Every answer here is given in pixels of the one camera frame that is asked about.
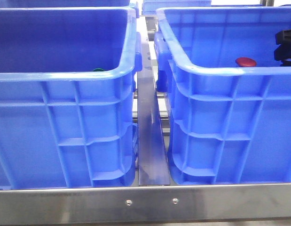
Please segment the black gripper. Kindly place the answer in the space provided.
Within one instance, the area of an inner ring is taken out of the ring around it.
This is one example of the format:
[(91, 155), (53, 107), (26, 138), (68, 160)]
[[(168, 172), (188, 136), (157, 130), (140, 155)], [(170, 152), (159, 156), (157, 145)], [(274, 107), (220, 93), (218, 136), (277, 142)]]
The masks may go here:
[(274, 50), (274, 59), (281, 61), (280, 66), (291, 66), (291, 29), (278, 32), (275, 41), (279, 47)]

